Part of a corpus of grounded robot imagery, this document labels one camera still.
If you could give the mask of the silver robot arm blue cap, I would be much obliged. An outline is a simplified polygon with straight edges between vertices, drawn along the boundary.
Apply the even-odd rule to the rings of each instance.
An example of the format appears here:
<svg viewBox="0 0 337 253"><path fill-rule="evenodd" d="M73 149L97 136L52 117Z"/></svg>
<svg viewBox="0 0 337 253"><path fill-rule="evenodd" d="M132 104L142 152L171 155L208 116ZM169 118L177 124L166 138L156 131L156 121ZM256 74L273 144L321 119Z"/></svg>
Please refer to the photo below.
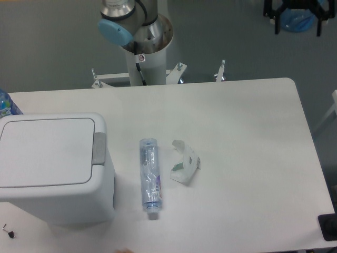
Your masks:
<svg viewBox="0 0 337 253"><path fill-rule="evenodd" d="M100 13L101 35L133 54L156 53L172 42L173 26L158 1L102 1Z"/></svg>

